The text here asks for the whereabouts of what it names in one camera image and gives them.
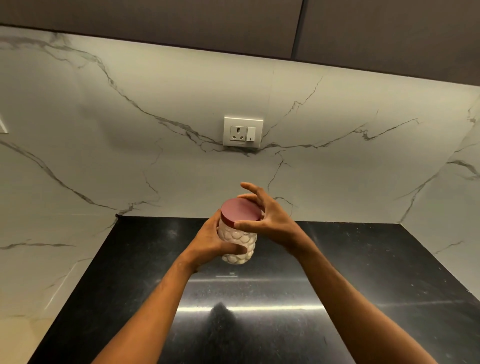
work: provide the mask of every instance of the glass jar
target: glass jar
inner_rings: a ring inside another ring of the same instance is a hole
[[[222,257],[224,261],[231,264],[243,264],[252,257],[257,234],[235,229],[234,224],[239,220],[259,221],[261,218],[261,209],[244,198],[232,198],[223,203],[218,223],[218,236],[226,242],[243,245],[247,248],[246,254],[225,254]]]

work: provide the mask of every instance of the person's right hand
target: person's right hand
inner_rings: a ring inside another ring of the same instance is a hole
[[[255,202],[265,212],[265,215],[260,221],[236,221],[236,229],[265,235],[274,242],[284,246],[293,255],[315,248],[313,242],[300,226],[288,216],[285,210],[282,209],[282,206],[269,196],[263,188],[248,182],[242,182],[240,186],[252,193],[240,194],[237,197]]]

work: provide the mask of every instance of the person's left arm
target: person's left arm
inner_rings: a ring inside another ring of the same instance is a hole
[[[246,253],[245,247],[224,242],[218,237],[219,219],[220,210],[205,222],[144,304],[92,364],[157,363],[190,276],[216,256]]]

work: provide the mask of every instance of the hand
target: hand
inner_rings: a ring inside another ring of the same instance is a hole
[[[263,234],[284,246],[293,255],[304,249],[316,249],[315,244],[313,244],[300,226],[288,216],[285,210],[282,209],[282,206],[269,196],[263,188],[248,182],[242,182],[240,186],[253,193],[240,194],[237,197],[255,202],[265,212],[265,215],[260,221],[237,221],[235,222],[236,229]]]
[[[218,237],[216,228],[219,220],[220,210],[205,222],[192,242],[180,254],[180,257],[190,264],[194,271],[216,256],[247,253],[247,248],[243,245],[227,243]]]

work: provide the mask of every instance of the pink lid top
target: pink lid top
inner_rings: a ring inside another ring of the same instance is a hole
[[[225,225],[234,227],[235,221],[252,220],[259,221],[262,210],[252,201],[245,198],[231,198],[225,201],[220,209],[220,217]]]

